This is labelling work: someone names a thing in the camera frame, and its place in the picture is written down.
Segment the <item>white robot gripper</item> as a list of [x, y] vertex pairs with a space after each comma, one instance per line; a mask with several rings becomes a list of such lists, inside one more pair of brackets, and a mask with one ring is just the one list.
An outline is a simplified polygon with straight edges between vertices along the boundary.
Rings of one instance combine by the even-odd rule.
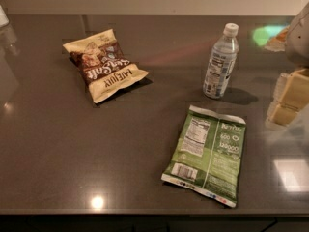
[[[309, 2], [290, 24], [285, 52], [287, 58], [297, 66], [309, 66]], [[279, 102], [298, 111], [309, 103], [308, 69], [299, 69], [288, 75]]]

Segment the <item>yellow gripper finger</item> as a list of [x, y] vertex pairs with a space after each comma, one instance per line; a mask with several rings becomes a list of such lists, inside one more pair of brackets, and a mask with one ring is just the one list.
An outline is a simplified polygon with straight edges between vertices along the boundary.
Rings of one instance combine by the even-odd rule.
[[268, 110], [268, 119], [272, 123], [282, 126], [289, 125], [296, 115], [296, 111], [277, 103], [273, 103]]

